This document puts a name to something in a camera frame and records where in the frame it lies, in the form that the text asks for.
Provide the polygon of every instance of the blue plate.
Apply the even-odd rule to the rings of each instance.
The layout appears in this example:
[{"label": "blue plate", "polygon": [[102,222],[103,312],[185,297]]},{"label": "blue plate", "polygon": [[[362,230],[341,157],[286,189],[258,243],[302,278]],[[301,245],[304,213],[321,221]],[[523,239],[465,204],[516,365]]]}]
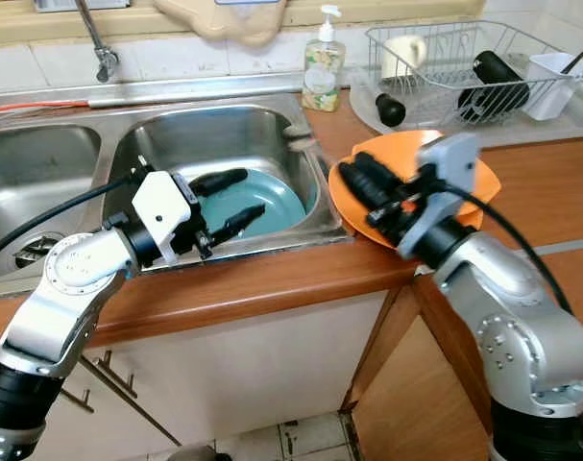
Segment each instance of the blue plate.
[{"label": "blue plate", "polygon": [[287,184],[256,170],[249,170],[243,182],[209,197],[200,197],[199,201],[210,232],[223,227],[226,219],[247,206],[265,204],[265,213],[235,239],[284,231],[306,216],[302,202]]}]

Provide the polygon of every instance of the black cable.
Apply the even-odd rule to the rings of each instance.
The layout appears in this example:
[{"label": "black cable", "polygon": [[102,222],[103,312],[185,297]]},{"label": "black cable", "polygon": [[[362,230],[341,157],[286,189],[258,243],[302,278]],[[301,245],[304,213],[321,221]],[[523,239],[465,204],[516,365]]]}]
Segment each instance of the black cable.
[{"label": "black cable", "polygon": [[70,209],[73,206],[77,206],[86,202],[87,200],[94,199],[95,197],[105,194],[106,192],[110,192],[111,190],[119,187],[131,180],[131,176],[123,177],[117,181],[109,182],[105,185],[100,187],[96,187],[94,189],[90,189],[84,194],[78,195],[72,199],[63,202],[62,204],[55,206],[53,208],[44,211],[43,213],[39,214],[33,219],[30,219],[26,223],[22,224],[21,226],[17,227],[16,229],[12,230],[10,233],[5,235],[3,238],[0,239],[0,251],[7,247],[10,243],[12,243],[16,238],[23,235],[24,233],[30,231],[32,228],[38,226],[41,223],[55,217],[58,214]]},{"label": "black cable", "polygon": [[453,184],[449,184],[447,182],[436,181],[431,185],[431,190],[433,192],[448,192],[449,194],[456,195],[461,199],[464,199],[466,202],[470,202],[476,206],[478,206],[485,214],[490,216],[494,221],[496,221],[503,229],[505,229],[522,247],[522,250],[528,255],[530,261],[534,264],[534,266],[539,270],[543,278],[547,281],[547,284],[553,291],[556,300],[560,304],[560,306],[570,313],[570,315],[574,315],[571,305],[569,304],[569,300],[567,300],[564,291],[558,284],[558,281],[555,279],[551,271],[547,268],[543,260],[540,256],[536,254],[532,246],[528,243],[528,241],[523,237],[523,235],[495,208],[491,205],[486,204],[485,202],[477,199],[475,196],[470,194],[469,192],[457,187]]}]

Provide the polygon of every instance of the orange plate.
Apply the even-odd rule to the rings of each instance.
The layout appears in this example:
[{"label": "orange plate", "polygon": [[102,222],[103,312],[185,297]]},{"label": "orange plate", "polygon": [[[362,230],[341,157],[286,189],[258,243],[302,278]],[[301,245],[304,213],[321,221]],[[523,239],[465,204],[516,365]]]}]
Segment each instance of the orange plate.
[{"label": "orange plate", "polygon": [[[421,146],[440,137],[436,130],[417,130],[414,132],[390,133],[375,137],[352,148],[352,156],[358,152],[367,152],[386,165],[402,180],[408,181],[417,172],[416,155]],[[352,156],[341,161],[351,162]],[[500,181],[494,172],[481,160],[476,165],[475,197],[489,202],[500,190]],[[338,164],[329,170],[329,193],[345,220],[357,231],[389,248],[393,246],[377,231],[366,223],[368,208],[355,199],[342,181]],[[483,221],[483,212],[475,205],[465,203],[460,208],[457,220],[465,226],[479,228]]]}]

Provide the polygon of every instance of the drain strainer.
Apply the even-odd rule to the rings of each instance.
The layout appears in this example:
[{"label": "drain strainer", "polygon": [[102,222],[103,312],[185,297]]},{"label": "drain strainer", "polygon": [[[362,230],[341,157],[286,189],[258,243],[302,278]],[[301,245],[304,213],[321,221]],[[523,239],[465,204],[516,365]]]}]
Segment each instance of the drain strainer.
[{"label": "drain strainer", "polygon": [[20,251],[13,254],[13,262],[18,269],[22,269],[45,257],[60,240],[60,235],[40,235],[31,240]]}]

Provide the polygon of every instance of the pump dispenser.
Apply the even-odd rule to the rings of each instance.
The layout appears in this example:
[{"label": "pump dispenser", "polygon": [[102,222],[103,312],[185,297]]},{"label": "pump dispenser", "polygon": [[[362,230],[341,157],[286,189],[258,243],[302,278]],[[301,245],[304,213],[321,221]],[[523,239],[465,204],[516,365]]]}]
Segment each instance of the pump dispenser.
[{"label": "pump dispenser", "polygon": [[319,28],[319,37],[310,40],[305,48],[302,105],[308,109],[333,112],[340,105],[340,71],[347,48],[334,40],[331,17],[342,15],[338,7],[324,5],[321,12],[326,20]]}]

